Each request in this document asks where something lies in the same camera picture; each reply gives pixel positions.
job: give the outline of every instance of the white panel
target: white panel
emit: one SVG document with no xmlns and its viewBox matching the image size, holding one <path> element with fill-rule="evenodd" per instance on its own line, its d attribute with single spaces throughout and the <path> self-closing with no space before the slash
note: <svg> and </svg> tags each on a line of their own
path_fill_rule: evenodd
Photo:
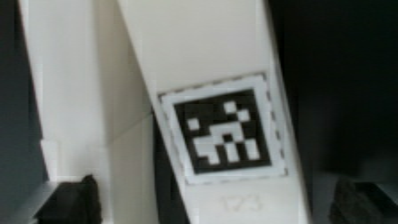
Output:
<svg viewBox="0 0 398 224">
<path fill-rule="evenodd" d="M 193 224 L 308 224 L 266 3 L 262 0 L 120 0 L 120 3 Z M 175 118 L 164 114 L 161 94 L 255 73 L 269 77 L 276 124 L 267 125 L 267 130 L 280 130 L 289 175 L 193 186 L 168 122 Z"/>
<path fill-rule="evenodd" d="M 154 117 L 129 130 L 113 144 L 113 204 L 118 224 L 157 224 L 154 178 Z"/>
<path fill-rule="evenodd" d="M 141 68 L 116 0 L 20 0 L 51 178 L 100 183 L 106 223 L 115 223 L 111 143 L 150 114 Z M 127 158 L 136 151 L 122 151 Z M 131 170 L 120 170 L 125 177 Z M 148 189 L 127 213 L 155 203 Z M 157 217 L 155 207 L 148 214 Z"/>
</svg>

